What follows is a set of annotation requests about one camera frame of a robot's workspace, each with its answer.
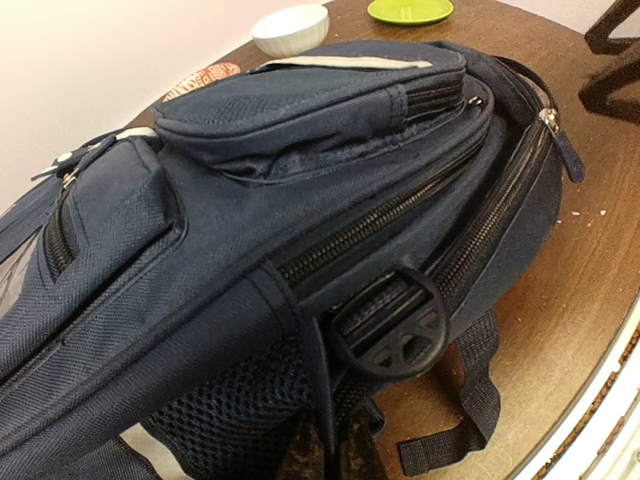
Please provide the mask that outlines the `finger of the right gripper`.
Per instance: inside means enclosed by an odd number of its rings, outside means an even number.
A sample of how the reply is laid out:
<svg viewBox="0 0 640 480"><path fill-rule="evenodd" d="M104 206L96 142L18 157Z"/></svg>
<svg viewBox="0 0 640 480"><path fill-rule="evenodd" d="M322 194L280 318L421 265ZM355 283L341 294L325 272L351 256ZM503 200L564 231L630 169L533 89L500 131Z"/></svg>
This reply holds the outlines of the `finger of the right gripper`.
<svg viewBox="0 0 640 480"><path fill-rule="evenodd" d="M616 91L639 82L639 48L616 55L579 90L584 108L598 115L639 124L639 98L614 98Z"/></svg>
<svg viewBox="0 0 640 480"><path fill-rule="evenodd" d="M639 0L616 0L584 34L590 51L596 55L617 55L639 42L639 36L613 37L612 33L639 10Z"/></svg>

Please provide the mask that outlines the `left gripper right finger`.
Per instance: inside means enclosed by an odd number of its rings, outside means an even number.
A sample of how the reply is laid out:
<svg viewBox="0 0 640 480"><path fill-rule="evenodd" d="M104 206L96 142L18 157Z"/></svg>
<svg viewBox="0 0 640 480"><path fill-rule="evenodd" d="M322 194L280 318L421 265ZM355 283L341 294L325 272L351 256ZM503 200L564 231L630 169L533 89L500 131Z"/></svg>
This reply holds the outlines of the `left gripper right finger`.
<svg viewBox="0 0 640 480"><path fill-rule="evenodd" d="M385 418L375 404L363 404L339 423L338 479L385 478L385 467L375 436L385 427Z"/></svg>

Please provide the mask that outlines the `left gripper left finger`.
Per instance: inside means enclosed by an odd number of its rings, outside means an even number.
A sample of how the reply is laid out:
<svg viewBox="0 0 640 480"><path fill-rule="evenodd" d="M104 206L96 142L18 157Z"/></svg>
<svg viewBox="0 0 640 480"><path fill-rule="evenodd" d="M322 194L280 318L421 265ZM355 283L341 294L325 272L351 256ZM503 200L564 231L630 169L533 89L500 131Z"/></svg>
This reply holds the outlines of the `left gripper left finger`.
<svg viewBox="0 0 640 480"><path fill-rule="evenodd" d="M281 480L325 478L325 449L312 415L300 418L296 432L279 467Z"/></svg>

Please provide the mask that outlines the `navy blue backpack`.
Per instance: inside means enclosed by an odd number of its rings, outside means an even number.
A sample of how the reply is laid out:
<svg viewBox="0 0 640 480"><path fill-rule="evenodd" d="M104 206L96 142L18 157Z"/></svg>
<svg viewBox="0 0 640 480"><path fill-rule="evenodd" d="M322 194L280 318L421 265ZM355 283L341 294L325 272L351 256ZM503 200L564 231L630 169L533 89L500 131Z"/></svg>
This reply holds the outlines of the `navy blue backpack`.
<svg viewBox="0 0 640 480"><path fill-rule="evenodd" d="M5 479L280 479L453 350L462 421L406 475L483 449L496 301L584 165L544 82L444 41L319 47L59 156L1 218Z"/></svg>

